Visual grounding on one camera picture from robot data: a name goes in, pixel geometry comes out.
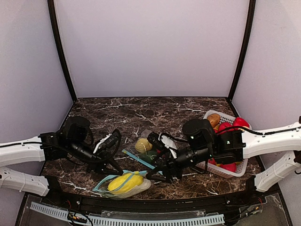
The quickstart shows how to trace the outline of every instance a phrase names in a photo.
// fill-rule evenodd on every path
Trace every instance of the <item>brown marble surface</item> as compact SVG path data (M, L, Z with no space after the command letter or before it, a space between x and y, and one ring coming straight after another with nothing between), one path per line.
M122 134L117 163L126 170L145 170L146 167L126 157L121 150L135 142L145 129L169 132L181 137L182 125L189 119L202 119L208 110L233 115L225 98L207 97L123 97L79 99L69 116L83 116L91 121L95 140L105 137L118 128ZM183 179L173 184L155 183L132 199L182 199L227 194L244 190L246 180L260 172L255 159L250 159L244 176L224 179L212 173L197 174L184 171ZM42 175L56 176L66 192L100 196L92 189L104 178L94 172L87 173L86 166L77 166L64 159L46 163Z

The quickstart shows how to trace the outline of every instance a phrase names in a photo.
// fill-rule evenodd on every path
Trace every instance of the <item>white arm segment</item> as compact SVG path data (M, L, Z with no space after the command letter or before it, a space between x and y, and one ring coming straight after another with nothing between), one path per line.
M295 154L293 151L286 152L274 165L259 173L255 177L256 190L266 192L275 183L279 182L287 175L301 167L301 164L294 162Z
M30 192L45 196L49 191L48 185L47 179L43 176L32 176L7 167L0 168L0 188L11 188L20 192Z
M40 149L39 144L22 144L24 142L42 142L41 138L33 137L27 140L21 140L16 142L10 142L2 145L9 145L13 143L21 143L21 145L15 145L10 147L0 148L0 167L8 166L11 164L17 164L28 161L44 161L45 155L43 149Z
M301 124L296 122L289 126L259 130L258 132L267 133L271 131L297 128L300 126ZM246 147L243 149L244 159L249 159L261 154L281 151L301 151L301 130L297 129L266 136L255 135L244 131L242 133L242 141L246 143Z

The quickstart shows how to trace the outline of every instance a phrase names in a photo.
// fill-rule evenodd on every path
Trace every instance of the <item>red toy fruit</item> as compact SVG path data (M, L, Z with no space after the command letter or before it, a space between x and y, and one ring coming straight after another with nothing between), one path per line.
M231 164L221 164L220 165L221 168L231 171L231 172L235 172L236 171L236 163L231 163Z
M232 125L229 122L223 122L220 124L218 131L222 131L223 129L228 128L228 127L232 127Z
M246 120L244 120L243 118L240 118L240 117L237 117L234 120L233 126L246 126L246 127L250 128L249 123L247 123Z
M208 163L210 163L212 165L216 165L216 162L215 162L214 158L209 159Z

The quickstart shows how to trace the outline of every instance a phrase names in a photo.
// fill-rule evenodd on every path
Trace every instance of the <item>plastic food container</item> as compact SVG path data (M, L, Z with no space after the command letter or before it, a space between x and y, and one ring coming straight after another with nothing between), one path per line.
M230 115L227 115L227 114L224 114L224 113L221 113L221 112L217 112L217 111L214 111L214 110L210 110L208 112L206 112L205 116L203 119L206 119L209 115L211 114L219 114L221 116L221 120L220 120L220 123L221 124L222 122L229 122L229 123L233 123L234 120L235 120L235 117L233 116L230 116ZM236 166L236 171L235 172L231 172L231 171L228 171L228 170L225 170L221 167L218 167L218 166L215 166L213 164L210 164L208 163L208 168L207 170L211 173L214 173L216 175L219 175L223 178L232 178L232 177L241 177L242 175L245 174L246 172L246 166L248 164L248 159L244 159L243 162L239 165ZM200 162L199 164L197 164L198 167L202 168L202 169L205 169L205 162Z

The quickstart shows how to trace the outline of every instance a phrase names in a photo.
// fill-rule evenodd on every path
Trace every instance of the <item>gray wall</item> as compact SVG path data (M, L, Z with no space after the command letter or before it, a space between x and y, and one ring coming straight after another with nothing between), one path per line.
M246 60L234 105L254 129L280 127L301 115L301 1L256 2ZM263 155L266 167L283 154ZM301 177L279 183L294 225L301 222Z
M0 143L56 131L72 101L46 0L0 0ZM41 163L13 166L39 174ZM0 189L0 226L15 224L23 197Z
M78 97L227 96L249 0L60 0Z

